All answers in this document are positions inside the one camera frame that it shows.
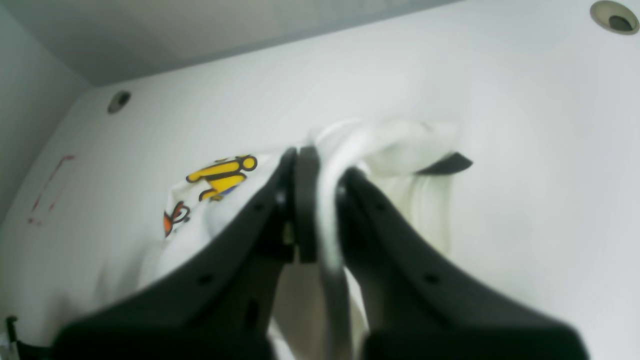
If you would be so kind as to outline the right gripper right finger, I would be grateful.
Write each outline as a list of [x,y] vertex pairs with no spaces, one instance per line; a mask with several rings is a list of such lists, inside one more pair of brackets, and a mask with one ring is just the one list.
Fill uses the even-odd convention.
[[358,170],[338,194],[340,243],[368,321],[362,360],[587,360],[566,323],[440,255]]

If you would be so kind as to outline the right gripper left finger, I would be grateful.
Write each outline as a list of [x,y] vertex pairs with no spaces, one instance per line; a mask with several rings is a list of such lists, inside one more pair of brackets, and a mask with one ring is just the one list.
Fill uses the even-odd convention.
[[55,360],[273,360],[266,337],[285,264],[315,262],[313,146],[286,150],[224,231],[161,281],[62,330]]

